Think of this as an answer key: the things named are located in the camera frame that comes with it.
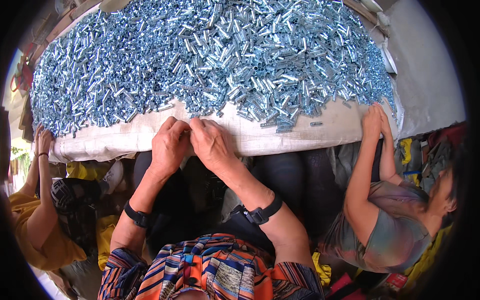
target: concrete wall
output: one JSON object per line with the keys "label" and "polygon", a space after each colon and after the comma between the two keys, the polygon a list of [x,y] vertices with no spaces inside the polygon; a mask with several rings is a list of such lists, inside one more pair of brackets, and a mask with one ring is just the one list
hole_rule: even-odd
{"label": "concrete wall", "polygon": [[399,0],[385,14],[391,21],[388,48],[398,69],[397,92],[405,110],[399,138],[464,121],[452,60],[428,14],[416,0]]}

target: gray t-shirt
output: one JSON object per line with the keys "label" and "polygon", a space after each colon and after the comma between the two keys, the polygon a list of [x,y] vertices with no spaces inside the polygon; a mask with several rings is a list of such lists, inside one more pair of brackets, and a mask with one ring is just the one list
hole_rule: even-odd
{"label": "gray t-shirt", "polygon": [[360,243],[342,212],[319,244],[322,253],[378,273],[398,273],[411,267],[432,237],[415,214],[414,204],[427,203],[428,195],[409,182],[372,183],[368,201],[380,208],[366,247]]}

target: colorful patterned shirt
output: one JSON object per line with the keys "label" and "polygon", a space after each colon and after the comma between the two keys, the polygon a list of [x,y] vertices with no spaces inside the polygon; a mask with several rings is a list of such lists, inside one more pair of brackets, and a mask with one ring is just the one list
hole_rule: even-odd
{"label": "colorful patterned shirt", "polygon": [[229,234],[163,247],[150,268],[127,249],[114,250],[98,299],[174,299],[201,290],[210,299],[324,299],[317,273],[274,257]]}
{"label": "colorful patterned shirt", "polygon": [[366,247],[341,212],[319,248],[366,271],[401,273],[413,266],[432,240],[415,209],[418,203],[428,203],[428,195],[409,182],[397,186],[380,181],[371,184],[368,201],[380,210]]}

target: hand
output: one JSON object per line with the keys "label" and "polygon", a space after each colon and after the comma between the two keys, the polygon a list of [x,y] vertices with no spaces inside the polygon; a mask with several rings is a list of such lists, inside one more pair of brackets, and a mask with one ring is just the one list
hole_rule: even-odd
{"label": "hand", "polygon": [[380,138],[380,132],[382,130],[382,117],[381,117],[382,108],[379,108],[376,105],[370,105],[368,107],[367,113],[363,116],[362,127],[363,127],[363,140],[376,140]]}
{"label": "hand", "polygon": [[40,133],[42,132],[43,129],[44,129],[44,127],[43,127],[42,123],[39,123],[36,127],[35,137],[34,137],[34,143],[35,143],[34,154],[35,154],[35,156],[38,156],[38,137],[40,136]]}
{"label": "hand", "polygon": [[152,163],[149,170],[156,179],[170,177],[180,167],[189,144],[190,126],[184,121],[169,117],[152,140]]}
{"label": "hand", "polygon": [[232,136],[212,120],[196,117],[190,121],[190,127],[193,150],[205,167],[220,177],[232,166],[232,162],[237,161],[233,153]]}
{"label": "hand", "polygon": [[52,142],[52,133],[50,130],[45,129],[42,131],[38,138],[38,154],[40,153],[49,153],[50,152],[50,144]]}
{"label": "hand", "polygon": [[384,138],[393,138],[392,129],[390,128],[390,122],[388,121],[388,117],[384,111],[384,108],[378,102],[375,102],[373,105],[380,108],[380,117],[382,119],[382,127],[380,129],[380,132],[384,135]]}

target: shoe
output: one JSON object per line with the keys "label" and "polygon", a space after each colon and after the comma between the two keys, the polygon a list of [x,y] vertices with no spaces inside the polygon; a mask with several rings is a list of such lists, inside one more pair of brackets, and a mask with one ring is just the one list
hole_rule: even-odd
{"label": "shoe", "polygon": [[106,173],[102,181],[108,184],[108,191],[105,194],[111,194],[123,178],[123,163],[117,160],[110,170]]}

